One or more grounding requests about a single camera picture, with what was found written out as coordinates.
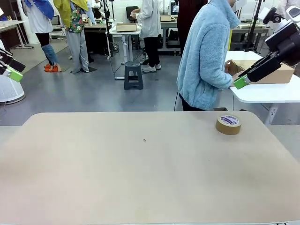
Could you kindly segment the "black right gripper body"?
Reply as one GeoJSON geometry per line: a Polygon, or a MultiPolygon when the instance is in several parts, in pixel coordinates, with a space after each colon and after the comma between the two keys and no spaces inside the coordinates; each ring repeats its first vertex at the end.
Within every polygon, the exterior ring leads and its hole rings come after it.
{"type": "Polygon", "coordinates": [[[291,20],[265,40],[270,57],[294,66],[300,62],[300,31],[291,20]]]}

